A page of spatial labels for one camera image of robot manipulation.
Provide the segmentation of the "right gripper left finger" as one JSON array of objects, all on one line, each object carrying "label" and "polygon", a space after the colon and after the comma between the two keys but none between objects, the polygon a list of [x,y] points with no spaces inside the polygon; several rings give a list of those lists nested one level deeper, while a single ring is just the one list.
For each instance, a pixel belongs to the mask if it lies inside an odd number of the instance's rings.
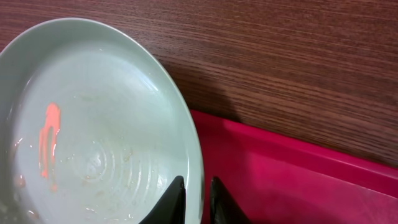
[{"label": "right gripper left finger", "polygon": [[186,189],[184,178],[178,175],[139,224],[184,224]]}]

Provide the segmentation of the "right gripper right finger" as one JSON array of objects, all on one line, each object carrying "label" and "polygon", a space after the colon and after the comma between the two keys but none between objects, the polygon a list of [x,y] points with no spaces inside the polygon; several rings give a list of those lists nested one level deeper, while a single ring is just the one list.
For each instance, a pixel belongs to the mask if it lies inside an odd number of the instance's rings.
[{"label": "right gripper right finger", "polygon": [[213,177],[211,180],[210,222],[211,224],[251,224],[218,177]]}]

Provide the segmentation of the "light green plate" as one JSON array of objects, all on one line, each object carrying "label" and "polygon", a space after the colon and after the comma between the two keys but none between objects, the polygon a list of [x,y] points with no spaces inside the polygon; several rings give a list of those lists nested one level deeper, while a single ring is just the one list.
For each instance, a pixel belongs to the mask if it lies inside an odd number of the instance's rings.
[{"label": "light green plate", "polygon": [[203,215],[192,116],[165,68],[123,32],[46,21],[1,51],[1,222],[140,223],[178,175]]}]

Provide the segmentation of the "red plastic tray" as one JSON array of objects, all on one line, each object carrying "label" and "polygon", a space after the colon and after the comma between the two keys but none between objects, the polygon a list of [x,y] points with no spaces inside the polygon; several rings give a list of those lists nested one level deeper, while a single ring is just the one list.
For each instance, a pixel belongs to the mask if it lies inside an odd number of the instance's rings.
[{"label": "red plastic tray", "polygon": [[397,170],[192,111],[205,191],[219,178],[252,223],[396,223]]}]

